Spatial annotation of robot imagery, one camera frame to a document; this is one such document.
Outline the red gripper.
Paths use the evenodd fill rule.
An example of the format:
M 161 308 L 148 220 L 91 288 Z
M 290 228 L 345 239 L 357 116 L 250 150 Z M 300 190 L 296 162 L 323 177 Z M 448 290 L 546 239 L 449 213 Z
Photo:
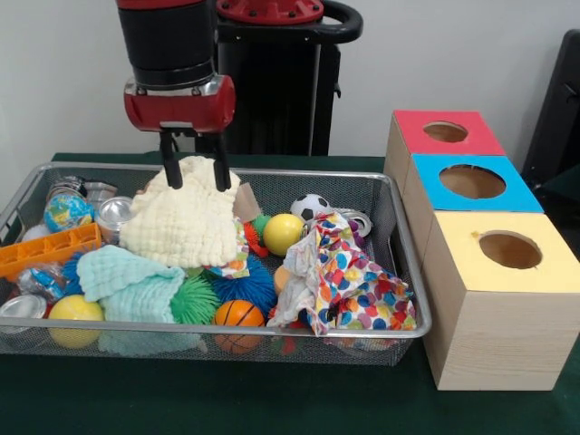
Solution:
M 174 156 L 173 136 L 166 130 L 213 133 L 214 175 L 218 191 L 231 188 L 223 134 L 234 118 L 236 91 L 227 75 L 215 75 L 209 82 L 170 91 L 146 90 L 129 79 L 124 87 L 124 107 L 131 124 L 140 131 L 159 132 L 159 151 L 168 185 L 183 186 L 179 162 Z

